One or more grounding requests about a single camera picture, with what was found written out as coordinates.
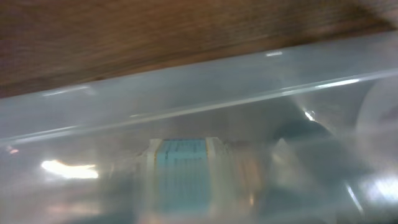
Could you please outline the small jar gold lid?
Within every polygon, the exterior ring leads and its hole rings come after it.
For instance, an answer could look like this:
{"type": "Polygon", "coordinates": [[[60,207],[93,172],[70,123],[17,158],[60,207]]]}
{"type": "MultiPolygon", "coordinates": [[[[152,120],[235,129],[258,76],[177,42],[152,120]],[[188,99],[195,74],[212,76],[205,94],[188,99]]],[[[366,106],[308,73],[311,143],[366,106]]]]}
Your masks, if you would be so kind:
{"type": "Polygon", "coordinates": [[[237,204],[230,156],[214,137],[152,139],[144,153],[146,210],[154,215],[213,215],[237,204]]]}

